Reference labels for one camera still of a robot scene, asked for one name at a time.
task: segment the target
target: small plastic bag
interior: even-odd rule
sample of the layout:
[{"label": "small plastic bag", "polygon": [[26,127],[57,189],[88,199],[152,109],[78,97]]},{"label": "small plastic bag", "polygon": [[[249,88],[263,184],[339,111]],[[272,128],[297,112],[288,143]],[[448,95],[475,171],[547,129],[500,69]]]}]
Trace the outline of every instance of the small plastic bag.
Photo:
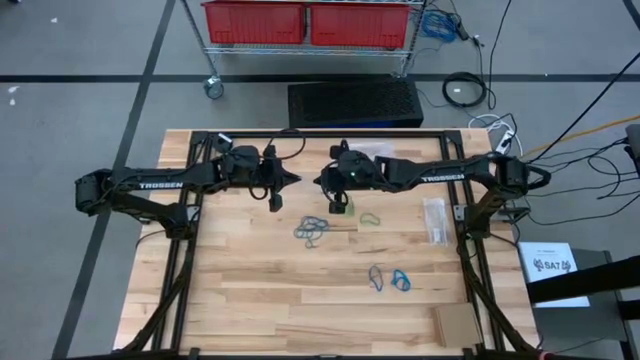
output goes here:
[{"label": "small plastic bag", "polygon": [[349,150],[360,151],[373,160],[376,156],[395,157],[395,147],[392,143],[349,143]]},{"label": "small plastic bag", "polygon": [[427,226],[431,245],[448,246],[450,238],[449,220],[444,199],[424,198],[424,223]]}]

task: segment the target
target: white cable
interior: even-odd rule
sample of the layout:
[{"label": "white cable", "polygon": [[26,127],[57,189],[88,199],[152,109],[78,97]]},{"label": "white cable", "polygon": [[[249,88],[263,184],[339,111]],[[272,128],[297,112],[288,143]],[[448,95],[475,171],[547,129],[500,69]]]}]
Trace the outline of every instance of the white cable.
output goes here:
[{"label": "white cable", "polygon": [[[511,127],[511,125],[507,124],[506,122],[502,121],[502,117],[498,116],[496,114],[482,114],[482,115],[478,115],[478,116],[474,116],[471,118],[471,120],[469,120],[469,123],[467,124],[468,128],[471,128],[472,124],[474,121],[478,120],[478,119],[483,119],[483,118],[492,118],[495,119],[492,123],[490,123],[489,125],[485,125],[485,129],[487,129],[488,132],[492,132],[494,130],[500,129],[501,127],[505,127],[507,128],[507,130],[513,131],[513,128]],[[520,150],[520,156],[522,157],[524,155],[524,151],[522,148],[522,143],[520,142],[520,138],[518,137],[518,135],[514,135],[514,138],[516,139],[516,142],[518,143],[518,148]]]}]

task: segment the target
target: wooden table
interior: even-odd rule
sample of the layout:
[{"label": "wooden table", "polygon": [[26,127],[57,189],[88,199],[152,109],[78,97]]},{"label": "wooden table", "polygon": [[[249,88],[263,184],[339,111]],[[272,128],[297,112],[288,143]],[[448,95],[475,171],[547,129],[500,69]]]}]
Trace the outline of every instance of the wooden table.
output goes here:
[{"label": "wooden table", "polygon": [[[490,150],[486,131],[461,133],[467,156]],[[158,167],[184,167],[190,136],[190,130],[167,131]],[[284,161],[285,169],[302,181],[281,192],[284,206],[277,213],[268,211],[266,201],[253,200],[246,189],[205,196],[181,352],[199,347],[203,354],[461,353],[437,344],[431,315],[433,306],[466,301],[456,240],[448,247],[432,246],[425,230],[422,199],[440,197],[449,204],[446,185],[423,185],[399,194],[351,192],[355,215],[330,215],[328,201],[312,180],[330,161],[329,146],[340,139],[308,139],[301,155]],[[238,139],[236,145],[262,149],[267,140]],[[396,157],[441,159],[436,140],[350,140],[380,141],[392,143]],[[300,143],[275,141],[279,156],[293,153]],[[472,189],[476,199],[485,191],[479,184]],[[151,199],[175,202],[178,193],[154,191]],[[361,224],[363,212],[379,217],[380,225]],[[331,226],[315,249],[305,248],[304,240],[293,236],[305,215],[326,218]],[[159,229],[157,224],[144,226],[142,235]],[[492,229],[512,239],[506,225]],[[538,337],[518,255],[513,246],[496,239],[486,239],[485,246],[498,305],[535,346]],[[163,234],[138,247],[115,348],[133,338],[158,304],[168,247]],[[384,273],[382,292],[369,283],[368,270],[374,264]],[[390,285],[394,269],[408,274],[409,292]],[[481,318],[490,348],[484,311]]]}]

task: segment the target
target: floor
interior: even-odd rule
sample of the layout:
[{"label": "floor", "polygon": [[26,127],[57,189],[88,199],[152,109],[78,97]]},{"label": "floor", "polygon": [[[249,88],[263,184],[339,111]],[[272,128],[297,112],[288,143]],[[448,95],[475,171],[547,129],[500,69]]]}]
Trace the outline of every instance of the floor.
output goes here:
[{"label": "floor", "polygon": [[[485,72],[506,2],[456,3],[467,30],[486,44]],[[617,73],[636,53],[640,30],[629,12],[634,2],[640,7],[638,0],[513,2],[494,58],[493,89],[498,97],[494,112],[516,116],[525,150],[560,134],[601,91],[608,75]],[[202,28],[198,2],[190,4],[198,10]],[[449,8],[445,0],[438,4]],[[74,209],[76,178],[111,168],[114,159],[116,165],[126,161],[129,166],[154,166],[168,128],[287,126],[288,83],[282,79],[296,81],[295,77],[264,82],[269,79],[230,76],[224,97],[212,102],[200,85],[208,68],[182,8],[175,4],[172,12],[164,9],[165,2],[158,0],[25,0],[19,6],[0,2],[0,151],[5,154],[0,161],[5,169],[0,183],[4,205],[0,209],[0,286],[10,289],[0,296],[0,359],[51,357],[95,223]],[[161,48],[152,48],[163,14],[171,16],[166,36]],[[433,46],[436,41],[421,38],[417,49]],[[157,63],[154,57],[148,60],[154,49],[160,49]],[[230,56],[220,59],[219,70],[223,75],[382,74],[394,65],[378,59]],[[421,74],[416,79],[426,81],[418,82],[418,87],[439,105],[444,100],[437,75],[477,70],[477,52],[469,43],[456,42],[438,52],[421,52],[412,73]],[[639,74],[640,63],[629,69],[576,130],[638,114],[638,105],[633,104],[640,92]],[[433,108],[427,103],[423,107],[423,127],[464,127],[469,120],[450,107]],[[478,115],[487,110],[482,106],[471,112]],[[601,147],[623,136],[624,127],[612,128],[562,144],[555,151]],[[621,171],[630,170],[621,149],[607,155]],[[558,173],[545,190],[613,180],[586,164],[576,164]],[[622,187],[621,192],[638,190],[634,182]],[[550,222],[606,214],[630,200],[596,200],[599,194],[585,191],[531,198],[532,214],[540,222]],[[634,203],[612,217],[558,226],[538,226],[525,219],[522,237],[609,250],[614,259],[622,259],[640,253],[633,240],[638,210]],[[109,219],[70,356],[111,350],[138,234],[138,224],[129,218],[114,214]],[[633,298],[640,293],[625,295]],[[544,348],[559,350],[585,340],[567,334],[545,339]],[[604,341],[570,354],[620,357],[618,347]]]}]

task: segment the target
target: metal shelving cart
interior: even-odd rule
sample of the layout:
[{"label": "metal shelving cart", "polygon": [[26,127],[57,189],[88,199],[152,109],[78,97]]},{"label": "metal shelving cart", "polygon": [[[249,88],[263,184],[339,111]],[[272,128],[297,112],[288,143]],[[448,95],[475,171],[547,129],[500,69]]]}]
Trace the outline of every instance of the metal shelving cart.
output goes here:
[{"label": "metal shelving cart", "polygon": [[382,47],[361,47],[361,46],[316,46],[311,45],[309,40],[309,31],[306,32],[306,38],[300,45],[268,45],[268,44],[212,44],[207,46],[204,42],[202,34],[196,25],[193,13],[187,3],[187,0],[180,0],[184,7],[187,19],[193,29],[196,40],[202,49],[202,53],[207,59],[207,64],[211,70],[211,77],[204,82],[205,94],[215,100],[224,94],[224,86],[220,75],[216,70],[215,60],[213,56],[221,54],[238,54],[238,55],[324,55],[324,56],[370,56],[370,57],[391,57],[399,60],[398,71],[393,72],[398,77],[404,77],[409,70],[409,64],[415,56],[415,45],[420,32],[420,25],[424,18],[424,12],[429,0],[261,0],[267,2],[304,2],[304,3],[340,3],[340,4],[403,4],[411,5],[419,8],[419,21],[415,24],[412,33],[409,36],[408,45],[405,42],[404,48],[387,49]]}]

